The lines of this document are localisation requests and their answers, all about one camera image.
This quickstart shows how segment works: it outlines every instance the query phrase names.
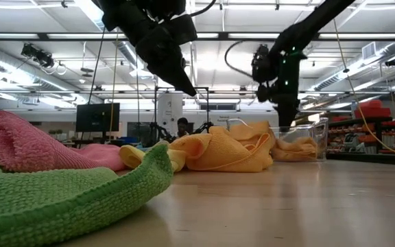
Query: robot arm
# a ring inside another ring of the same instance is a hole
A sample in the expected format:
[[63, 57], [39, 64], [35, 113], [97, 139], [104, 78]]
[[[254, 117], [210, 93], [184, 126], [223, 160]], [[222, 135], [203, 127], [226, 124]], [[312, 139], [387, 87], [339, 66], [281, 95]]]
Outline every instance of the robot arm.
[[179, 45], [198, 38], [185, 0], [92, 0], [104, 11], [108, 31], [119, 27], [147, 69], [190, 96], [196, 94], [184, 72], [185, 59]]
[[257, 98], [260, 102], [269, 100], [278, 105], [279, 126], [290, 126], [298, 113], [300, 61], [307, 58], [302, 50], [327, 23], [353, 2], [326, 0], [305, 20], [284, 30], [270, 50], [265, 45], [257, 49], [252, 61], [252, 77], [260, 84]]

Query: red container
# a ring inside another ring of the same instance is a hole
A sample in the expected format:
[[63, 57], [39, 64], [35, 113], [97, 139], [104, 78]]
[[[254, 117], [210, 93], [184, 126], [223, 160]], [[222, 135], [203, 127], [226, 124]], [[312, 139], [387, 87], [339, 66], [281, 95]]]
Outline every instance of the red container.
[[[363, 112], [363, 116], [367, 117], [390, 117], [391, 110], [389, 108], [361, 108]], [[355, 111], [356, 118], [362, 118], [361, 112], [358, 110]]]
[[369, 102], [364, 102], [359, 104], [361, 108], [381, 108], [382, 101], [379, 99], [370, 100]]

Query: wooden table surface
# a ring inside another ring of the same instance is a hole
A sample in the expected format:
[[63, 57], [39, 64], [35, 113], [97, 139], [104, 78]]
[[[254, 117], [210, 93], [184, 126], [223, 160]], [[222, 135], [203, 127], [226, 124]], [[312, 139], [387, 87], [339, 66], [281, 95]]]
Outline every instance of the wooden table surface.
[[61, 246], [395, 247], [395, 165], [180, 172], [136, 213]]

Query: yellow towel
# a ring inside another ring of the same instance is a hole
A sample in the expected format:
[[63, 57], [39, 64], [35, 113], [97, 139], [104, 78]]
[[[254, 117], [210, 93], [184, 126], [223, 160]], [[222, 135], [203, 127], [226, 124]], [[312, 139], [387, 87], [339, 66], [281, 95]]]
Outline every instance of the yellow towel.
[[[166, 141], [160, 141], [156, 145], [154, 145], [154, 147], [161, 144], [169, 145], [169, 143]], [[187, 153], [184, 151], [168, 149], [167, 154], [169, 155], [173, 170], [175, 172], [179, 172], [184, 167], [185, 157]], [[124, 145], [120, 148], [119, 155], [125, 165], [132, 169], [135, 169], [141, 164], [145, 153], [131, 145]]]
[[209, 134], [193, 134], [175, 140], [169, 148], [187, 153], [186, 164], [195, 171], [261, 172], [272, 164], [270, 134], [243, 146], [225, 128], [213, 126]]
[[276, 140], [272, 158], [276, 161], [316, 161], [317, 143], [311, 137], [297, 138], [293, 143]]
[[270, 129], [268, 121], [236, 124], [230, 127], [230, 134], [234, 140], [243, 145], [255, 145], [262, 134], [268, 133], [271, 137], [271, 146], [275, 145], [275, 135]]

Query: yellow cable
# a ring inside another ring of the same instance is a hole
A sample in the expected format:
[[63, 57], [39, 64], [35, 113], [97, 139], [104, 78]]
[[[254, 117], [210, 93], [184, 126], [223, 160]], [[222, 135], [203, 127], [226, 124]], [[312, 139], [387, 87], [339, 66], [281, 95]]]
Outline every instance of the yellow cable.
[[[339, 45], [339, 52], [341, 53], [341, 57], [342, 57], [342, 62], [344, 64], [344, 68], [345, 70], [347, 70], [347, 65], [346, 65], [346, 61], [344, 59], [344, 53], [342, 51], [342, 47], [341, 47], [341, 41], [339, 40], [339, 33], [337, 31], [337, 26], [336, 26], [336, 20], [333, 19], [333, 25], [335, 26], [335, 31], [336, 31], [336, 38], [337, 38], [337, 44]], [[360, 103], [359, 103], [359, 99], [356, 96], [356, 92], [355, 92], [355, 88], [353, 87], [353, 84], [351, 83], [351, 79], [350, 76], [348, 75], [348, 73], [346, 73], [347, 75], [347, 80], [348, 83], [350, 83], [350, 87], [351, 87], [351, 91], [353, 92], [353, 96], [356, 99], [357, 102], [357, 108], [359, 109], [359, 112], [361, 113], [362, 119], [363, 119], [363, 123], [365, 124], [365, 126], [367, 127], [368, 132], [380, 143], [382, 144], [383, 147], [385, 147], [386, 149], [388, 149], [389, 151], [395, 152], [395, 150], [393, 150], [392, 148], [388, 147], [386, 144], [384, 144], [384, 142], [382, 142], [382, 140], [379, 140], [379, 138], [376, 137], [376, 135], [371, 131], [371, 129], [368, 127], [367, 121], [365, 119], [365, 116], [363, 115], [363, 112], [361, 110], [360, 107]]]
[[118, 54], [118, 28], [117, 38], [115, 39], [115, 64], [114, 64], [114, 79], [112, 80], [112, 103], [110, 105], [110, 127], [109, 127], [109, 141], [112, 139], [112, 119], [114, 118], [114, 96], [115, 96], [115, 75], [117, 74], [117, 54]]

